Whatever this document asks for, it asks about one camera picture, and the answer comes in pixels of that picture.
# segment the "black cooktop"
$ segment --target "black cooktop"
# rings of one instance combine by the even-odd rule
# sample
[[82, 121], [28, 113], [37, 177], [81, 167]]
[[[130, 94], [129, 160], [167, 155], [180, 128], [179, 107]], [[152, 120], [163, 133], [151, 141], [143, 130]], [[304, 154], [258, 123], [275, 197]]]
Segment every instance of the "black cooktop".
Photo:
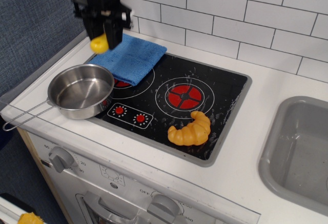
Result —
[[[105, 121], [110, 129], [207, 166], [218, 154], [250, 82], [242, 74], [164, 55], [137, 86], [115, 81], [113, 100], [96, 116], [102, 120], [97, 123]], [[211, 120], [208, 141], [200, 146], [169, 142], [169, 127], [181, 129], [192, 122], [194, 110]]]

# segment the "blue towel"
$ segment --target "blue towel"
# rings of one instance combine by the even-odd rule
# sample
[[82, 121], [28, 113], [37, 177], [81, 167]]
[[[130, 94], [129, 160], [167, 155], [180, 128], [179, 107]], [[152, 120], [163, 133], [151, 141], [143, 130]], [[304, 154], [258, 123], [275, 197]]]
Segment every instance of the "blue towel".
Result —
[[136, 86], [166, 50], [164, 46], [123, 34], [122, 42], [115, 49], [95, 56], [89, 63], [103, 66], [115, 79]]

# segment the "red knob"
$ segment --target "red knob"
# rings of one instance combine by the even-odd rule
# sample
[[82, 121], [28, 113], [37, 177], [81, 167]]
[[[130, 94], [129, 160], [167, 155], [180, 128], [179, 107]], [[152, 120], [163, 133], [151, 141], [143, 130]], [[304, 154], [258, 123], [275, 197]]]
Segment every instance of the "red knob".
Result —
[[144, 115], [137, 115], [137, 122], [143, 123], [145, 121], [145, 116]]
[[118, 115], [122, 115], [124, 113], [124, 109], [122, 107], [117, 107], [115, 109], [115, 113]]

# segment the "wire handle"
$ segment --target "wire handle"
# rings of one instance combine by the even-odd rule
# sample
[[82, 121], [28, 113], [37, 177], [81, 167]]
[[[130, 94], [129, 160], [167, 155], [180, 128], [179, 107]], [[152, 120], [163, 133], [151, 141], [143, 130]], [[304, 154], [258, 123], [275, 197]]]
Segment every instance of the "wire handle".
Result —
[[22, 125], [22, 124], [28, 122], [29, 120], [31, 120], [31, 119], [33, 119], [33, 118], [35, 118], [35, 117], [37, 117], [37, 116], [39, 116], [39, 115], [45, 113], [46, 111], [51, 110], [51, 109], [54, 108], [55, 106], [51, 106], [50, 108], [48, 108], [48, 109], [42, 111], [41, 113], [38, 113], [38, 114], [36, 114], [36, 115], [33, 115], [32, 117], [30, 117], [30, 118], [28, 118], [27, 120], [25, 120], [25, 121], [19, 123], [18, 125], [14, 126], [14, 127], [12, 127], [12, 128], [6, 129], [6, 126], [7, 126], [8, 124], [10, 124], [10, 123], [13, 122], [14, 120], [20, 118], [21, 116], [23, 116], [23, 115], [29, 113], [30, 111], [36, 109], [37, 107], [43, 105], [43, 104], [46, 103], [48, 100], [49, 100], [49, 99], [47, 99], [46, 101], [44, 101], [44, 102], [38, 104], [37, 106], [34, 106], [33, 108], [29, 109], [28, 111], [25, 111], [24, 113], [20, 114], [19, 116], [16, 116], [15, 118], [11, 119], [10, 121], [8, 121], [7, 123], [5, 123], [5, 124], [2, 126], [2, 129], [3, 129], [5, 132], [9, 132], [9, 131], [11, 131], [11, 130], [17, 128], [17, 127], [19, 127], [20, 125]]

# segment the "gray sink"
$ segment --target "gray sink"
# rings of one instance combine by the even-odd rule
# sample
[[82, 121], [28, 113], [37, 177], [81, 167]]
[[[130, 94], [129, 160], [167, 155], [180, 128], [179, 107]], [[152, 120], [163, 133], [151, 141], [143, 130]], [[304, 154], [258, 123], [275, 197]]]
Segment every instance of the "gray sink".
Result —
[[300, 96], [279, 106], [259, 174], [279, 197], [328, 216], [328, 102]]

